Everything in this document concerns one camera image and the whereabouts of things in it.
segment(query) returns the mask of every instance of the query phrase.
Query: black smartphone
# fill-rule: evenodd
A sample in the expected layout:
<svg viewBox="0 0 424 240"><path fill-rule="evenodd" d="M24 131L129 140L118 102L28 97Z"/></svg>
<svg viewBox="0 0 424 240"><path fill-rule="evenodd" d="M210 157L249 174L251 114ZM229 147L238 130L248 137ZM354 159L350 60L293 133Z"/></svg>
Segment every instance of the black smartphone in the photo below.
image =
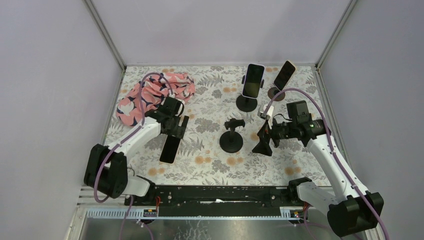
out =
<svg viewBox="0 0 424 240"><path fill-rule="evenodd" d="M285 61L284 65L274 80L274 86L280 91L283 90L295 72L296 66L291 61Z"/></svg>
<svg viewBox="0 0 424 240"><path fill-rule="evenodd" d="M244 78L243 95L246 98L256 99L261 88L264 77L265 66L259 64L249 64Z"/></svg>
<svg viewBox="0 0 424 240"><path fill-rule="evenodd" d="M174 136L168 136L160 154L159 162L164 164L173 164L180 147L180 140Z"/></svg>

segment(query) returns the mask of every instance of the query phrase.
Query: white wall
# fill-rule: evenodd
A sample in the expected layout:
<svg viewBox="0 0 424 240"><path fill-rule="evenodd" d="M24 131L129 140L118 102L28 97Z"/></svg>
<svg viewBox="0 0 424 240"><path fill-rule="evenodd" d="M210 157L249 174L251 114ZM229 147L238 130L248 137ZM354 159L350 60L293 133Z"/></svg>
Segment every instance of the white wall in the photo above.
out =
<svg viewBox="0 0 424 240"><path fill-rule="evenodd" d="M322 75L355 173L391 239L423 239L424 1L359 1Z"/></svg>
<svg viewBox="0 0 424 240"><path fill-rule="evenodd" d="M349 0L93 0L128 65L315 63Z"/></svg>
<svg viewBox="0 0 424 240"><path fill-rule="evenodd" d="M6 0L0 79L0 239L63 239L120 69L81 0Z"/></svg>

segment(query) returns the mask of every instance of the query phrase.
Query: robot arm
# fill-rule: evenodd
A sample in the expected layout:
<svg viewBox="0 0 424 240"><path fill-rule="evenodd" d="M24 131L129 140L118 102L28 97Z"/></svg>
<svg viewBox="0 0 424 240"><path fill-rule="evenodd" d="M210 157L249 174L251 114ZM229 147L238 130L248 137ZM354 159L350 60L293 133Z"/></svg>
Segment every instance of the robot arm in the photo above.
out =
<svg viewBox="0 0 424 240"><path fill-rule="evenodd" d="M186 131L186 126L179 126L183 109L184 105L181 101L167 97L163 105L145 113L142 127L135 126L124 136L111 143L111 147L101 144L95 145L90 152L84 183L87 186L94 187L101 163L113 150L101 172L97 190L111 198L117 198L120 195L145 196L154 183L141 176L128 176L128 161L148 141L159 134L182 139ZM185 116L183 124L184 122L187 124L187 121L188 117Z"/></svg>
<svg viewBox="0 0 424 240"><path fill-rule="evenodd" d="M257 133L259 143L252 152L271 156L270 140L274 142L275 147L278 147L281 139L296 138L300 140L306 150L317 159L331 183L335 195L316 186L311 179L303 177L289 182L288 189L291 200L307 202L326 215L331 229L339 237L375 228L378 223L377 219L351 186L348 178L333 158L323 120L312 120L305 101L288 103L287 111L291 121L282 123L277 123L275 119L271 118L272 113L263 116L263 113L259 111L258 115L265 118L266 121ZM331 142L335 143L333 136L330 138ZM368 188L353 173L335 145L334 151L341 165L354 179L360 192L380 215L384 204L381 195L378 192L369 192Z"/></svg>

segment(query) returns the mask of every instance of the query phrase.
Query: black phone stand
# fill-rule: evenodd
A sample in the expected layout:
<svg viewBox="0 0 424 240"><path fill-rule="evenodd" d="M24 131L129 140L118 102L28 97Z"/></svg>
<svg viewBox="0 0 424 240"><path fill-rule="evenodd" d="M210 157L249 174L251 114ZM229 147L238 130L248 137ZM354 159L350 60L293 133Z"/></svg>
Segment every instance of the black phone stand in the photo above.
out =
<svg viewBox="0 0 424 240"><path fill-rule="evenodd" d="M229 131L224 132L219 138L219 146L227 153L237 153L243 147L243 137L240 133L236 132L237 127L245 127L245 120L237 120L231 118L224 123L225 128Z"/></svg>
<svg viewBox="0 0 424 240"><path fill-rule="evenodd" d="M245 77L246 76L244 75L243 79L241 80L242 84L245 83ZM262 80L262 82L260 83L260 88L262 88L263 86L264 86L264 80ZM245 113L250 113L253 110L255 110L256 107L258 106L258 100L256 100L255 98L249 98L249 97L245 97L243 95L240 95L235 100L235 105L237 105L237 108L240 111L245 112Z"/></svg>
<svg viewBox="0 0 424 240"><path fill-rule="evenodd" d="M275 95L277 95L279 92L280 92L280 90L277 87L275 87L275 86L271 87L268 90L268 98L273 99L273 97ZM276 102L282 101L285 97L286 97L286 93L283 92L274 101L276 101Z"/></svg>

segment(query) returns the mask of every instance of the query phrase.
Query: pink patterned fabric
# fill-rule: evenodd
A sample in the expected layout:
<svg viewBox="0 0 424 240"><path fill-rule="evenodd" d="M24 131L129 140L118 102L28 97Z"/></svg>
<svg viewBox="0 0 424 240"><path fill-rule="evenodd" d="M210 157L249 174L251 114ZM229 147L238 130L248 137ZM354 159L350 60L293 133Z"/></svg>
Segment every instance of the pink patterned fabric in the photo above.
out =
<svg viewBox="0 0 424 240"><path fill-rule="evenodd" d="M173 93L177 99L184 100L185 103L195 93L195 83L187 73L165 73L165 78L169 81ZM163 78L159 80L158 75L152 75L144 81L141 89L141 103L144 111L157 109L162 101L170 94L168 84ZM135 126L142 119L140 109L140 81L131 91L119 101L116 108L116 116L127 126Z"/></svg>

